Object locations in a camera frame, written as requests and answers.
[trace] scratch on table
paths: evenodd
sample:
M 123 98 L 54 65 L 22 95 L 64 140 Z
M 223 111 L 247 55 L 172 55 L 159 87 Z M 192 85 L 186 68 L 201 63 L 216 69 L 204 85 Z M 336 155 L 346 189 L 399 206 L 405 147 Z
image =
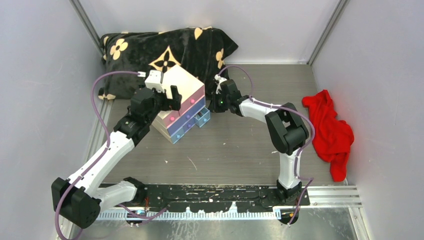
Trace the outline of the scratch on table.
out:
M 195 163 L 189 158 L 189 156 L 187 156 L 188 160 L 190 160 L 190 162 L 193 164 L 194 168 L 196 169 L 196 171 L 198 170 L 198 168 L 196 167 Z

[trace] wood grain surface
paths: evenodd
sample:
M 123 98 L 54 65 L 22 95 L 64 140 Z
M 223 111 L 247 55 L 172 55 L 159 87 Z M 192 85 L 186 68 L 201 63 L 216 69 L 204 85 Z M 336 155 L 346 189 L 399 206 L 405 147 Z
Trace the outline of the wood grain surface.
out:
M 253 96 L 273 103 L 293 103 L 307 115 L 302 98 L 317 93 L 309 65 L 242 65 L 254 82 Z M 242 95 L 250 92 L 247 76 L 236 68 L 229 74 Z M 127 112 L 129 100 L 115 100 L 108 128 Z M 268 128 L 257 120 L 228 112 L 212 113 L 202 128 L 193 127 L 171 144 L 154 127 L 106 177 L 117 183 L 133 177 L 151 184 L 246 184 L 275 185 L 280 161 Z M 330 165 L 318 158 L 312 145 L 302 154 L 300 175 L 315 177 L 312 185 L 341 185 L 333 182 Z

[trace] red cloth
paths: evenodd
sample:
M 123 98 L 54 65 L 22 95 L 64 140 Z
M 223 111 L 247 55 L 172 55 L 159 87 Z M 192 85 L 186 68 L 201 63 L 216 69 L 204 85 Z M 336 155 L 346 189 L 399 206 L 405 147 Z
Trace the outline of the red cloth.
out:
M 346 164 L 354 142 L 351 127 L 345 121 L 336 119 L 337 112 L 327 90 L 304 97 L 302 103 L 309 108 L 309 119 L 315 127 L 312 144 L 316 153 L 330 163 L 332 179 L 342 182 L 346 178 Z

